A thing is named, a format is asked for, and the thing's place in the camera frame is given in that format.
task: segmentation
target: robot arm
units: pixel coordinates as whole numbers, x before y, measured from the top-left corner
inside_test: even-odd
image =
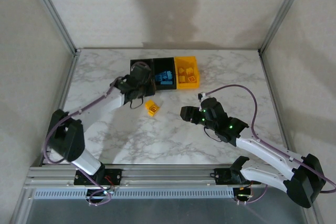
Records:
[[[181,118],[213,130],[222,142],[251,152],[269,164],[254,162],[248,157],[239,157],[232,165],[234,169],[231,169],[232,178],[237,178],[237,183],[253,180],[274,186],[306,208],[311,207],[326,183],[304,167],[309,166],[323,174],[316,157],[311,154],[303,157],[271,141],[258,139],[247,123],[228,117],[215,98],[203,100],[200,108],[182,107]]]
[[[74,164],[99,183],[104,173],[104,165],[85,149],[84,132],[104,114],[111,112],[134,99],[155,94],[155,84],[151,69],[141,62],[131,68],[131,73],[117,78],[103,95],[99,95],[89,104],[80,106],[71,112],[57,110],[53,113],[49,132],[60,124],[52,133],[49,146],[66,161]]]

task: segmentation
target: yellow cube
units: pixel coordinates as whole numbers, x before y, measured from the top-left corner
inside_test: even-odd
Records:
[[[193,68],[187,68],[186,69],[187,75],[190,75],[194,72]]]
[[[152,100],[149,100],[148,102],[146,102],[145,107],[146,107],[146,109],[148,109],[148,115],[150,115],[150,116],[154,116],[160,108]]]
[[[189,76],[188,81],[189,82],[196,82],[196,78],[194,76]]]
[[[179,76],[179,83],[185,82],[185,76]]]
[[[148,110],[148,115],[154,116],[158,112],[159,108],[160,107],[156,105],[151,106],[151,108]]]
[[[145,107],[146,109],[150,109],[151,106],[155,105],[155,102],[153,102],[152,100],[149,100],[148,102],[145,103]]]

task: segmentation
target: table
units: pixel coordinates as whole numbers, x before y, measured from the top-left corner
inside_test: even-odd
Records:
[[[115,77],[129,73],[131,59],[175,56],[196,56],[201,76],[199,89],[157,92],[151,99],[161,108],[154,117],[147,114],[144,105],[131,110],[128,104],[106,114],[85,133],[86,148],[96,158],[107,164],[231,164],[241,155],[258,160],[230,144],[211,140],[202,126],[180,118],[182,106],[199,106],[197,93],[233,83],[250,88],[257,98],[259,136],[283,144],[256,50],[84,49],[65,110],[85,105],[105,91]],[[245,90],[227,88],[215,92],[213,97],[229,116],[250,124],[254,104]],[[50,157],[59,158],[53,151]]]

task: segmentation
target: small block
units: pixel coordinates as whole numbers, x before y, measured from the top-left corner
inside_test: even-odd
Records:
[[[167,78],[168,80],[173,80],[173,75],[171,71],[167,71]]]
[[[179,83],[185,82],[185,76],[179,76]]]
[[[186,69],[187,75],[192,74],[194,72],[193,68],[187,68]]]
[[[159,106],[157,106],[156,104],[154,104],[153,106],[150,107],[150,109],[148,110],[148,115],[150,116],[154,116],[157,111],[159,110]]]
[[[149,100],[148,102],[145,103],[145,107],[146,109],[150,109],[153,105],[155,105],[155,102],[153,102],[152,100]]]
[[[162,81],[162,75],[161,75],[161,74],[157,74],[157,75],[155,76],[155,80],[156,80],[156,81]]]
[[[161,81],[160,82],[161,85],[173,85],[172,81]]]
[[[188,81],[189,82],[196,82],[196,78],[194,76],[189,76]]]

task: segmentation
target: purple cable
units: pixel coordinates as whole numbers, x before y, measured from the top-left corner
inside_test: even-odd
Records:
[[[50,132],[47,134],[47,137],[46,137],[46,139],[45,139],[45,141],[44,141],[43,149],[42,149],[42,150],[43,150],[44,158],[45,158],[49,163],[51,163],[51,164],[59,164],[59,163],[61,163],[61,162],[64,160],[64,158],[62,158],[62,159],[60,159],[60,160],[58,160],[58,161],[53,161],[53,160],[51,160],[51,159],[48,157],[48,153],[47,153],[48,143],[49,143],[49,140],[50,140],[51,136],[52,136],[53,133],[55,132],[55,130],[56,130],[60,125],[62,125],[65,121],[67,121],[69,118],[71,118],[72,116],[76,116],[76,115],[78,115],[78,114],[80,114],[80,113],[82,113],[82,112],[88,110],[89,108],[95,106],[97,103],[99,103],[100,101],[102,101],[103,99],[105,99],[109,94],[111,94],[111,92],[112,92],[112,90],[113,90],[113,88],[114,88],[115,83],[116,83],[119,79],[121,79],[121,78],[122,78],[122,77],[117,77],[117,78],[110,84],[110,88],[107,90],[106,94],[103,94],[102,96],[100,96],[99,98],[97,98],[96,100],[94,100],[93,102],[91,102],[91,103],[89,103],[88,105],[86,105],[84,108],[81,109],[81,111],[80,111],[80,110],[75,111],[74,113],[72,113],[72,114],[66,116],[65,118],[59,120],[59,122],[57,122],[57,123],[55,124],[55,126],[51,128]],[[87,177],[87,179],[88,179],[91,183],[93,183],[94,185],[96,185],[97,187],[100,188],[100,189],[98,189],[97,191],[95,191],[93,194],[90,195],[89,203],[90,203],[90,204],[93,204],[93,205],[95,205],[95,206],[99,206],[99,205],[103,205],[103,204],[108,203],[108,202],[111,200],[111,194],[110,194],[110,193],[107,193],[107,197],[108,197],[108,199],[105,200],[105,201],[101,201],[101,202],[99,202],[99,203],[92,203],[92,202],[91,202],[91,199],[92,199],[92,197],[93,197],[94,195],[96,195],[97,193],[100,193],[100,192],[102,192],[102,191],[106,191],[106,190],[105,190],[101,185],[99,185],[97,182],[95,182],[95,181],[90,177],[90,175],[88,175],[85,171],[83,171],[82,169],[80,169],[80,168],[79,168],[78,166],[76,166],[76,165],[74,165],[74,166],[75,166],[75,167],[76,167],[76,168],[77,168],[77,169],[78,169],[78,170],[79,170],[85,177]]]
[[[205,93],[205,96],[210,95],[210,94],[212,94],[212,93],[214,93],[214,92],[216,92],[216,91],[218,91],[218,90],[221,90],[221,89],[224,89],[224,88],[229,88],[229,87],[239,87],[239,88],[243,88],[243,89],[245,89],[245,90],[252,96],[252,99],[253,99],[253,101],[254,101],[254,106],[255,106],[255,107],[254,107],[254,115],[253,115],[252,122],[251,122],[251,131],[252,131],[253,136],[254,136],[256,139],[259,139],[260,142],[261,142],[262,144],[264,144],[265,146],[267,146],[267,147],[270,148],[271,150],[273,150],[273,151],[275,151],[275,152],[277,152],[277,153],[279,153],[279,154],[284,155],[286,158],[290,158],[290,155],[288,155],[287,153],[285,153],[285,152],[283,152],[283,151],[281,151],[281,150],[278,150],[277,148],[275,148],[275,147],[273,147],[272,145],[266,143],[264,140],[260,139],[260,138],[257,136],[257,134],[256,134],[256,132],[255,132],[255,129],[254,129],[254,124],[255,124],[255,120],[256,120],[256,117],[257,117],[257,111],[258,111],[257,99],[256,99],[256,97],[254,96],[254,94],[253,94],[247,87],[245,87],[245,86],[243,86],[243,85],[239,85],[239,84],[225,85],[225,86],[222,86],[222,87],[220,87],[220,88],[218,88],[218,89],[215,89],[215,90],[213,90],[213,91],[210,91],[210,92]],[[293,161],[294,161],[295,163],[299,164],[299,165],[302,165],[304,168],[306,168],[307,170],[311,171],[311,172],[314,173],[315,175],[319,176],[319,177],[322,178],[323,180],[327,181],[329,184],[331,184],[331,185],[334,187],[334,189],[332,189],[332,190],[320,191],[320,193],[322,193],[322,194],[331,194],[331,193],[336,192],[336,184],[335,184],[333,181],[331,181],[330,179],[326,178],[322,173],[320,173],[320,172],[314,170],[314,169],[311,168],[310,166],[304,164],[303,162],[301,162],[301,161],[299,161],[299,160],[297,160],[297,159],[295,159],[295,158],[293,159]]]
[[[260,199],[265,195],[265,193],[266,193],[266,191],[267,191],[267,188],[268,188],[268,185],[265,186],[264,191],[262,192],[262,194],[261,194],[259,197],[257,197],[256,199],[254,199],[254,200],[252,200],[252,201],[248,201],[248,202],[246,202],[246,204],[251,204],[251,203],[254,203],[254,202],[260,200]]]

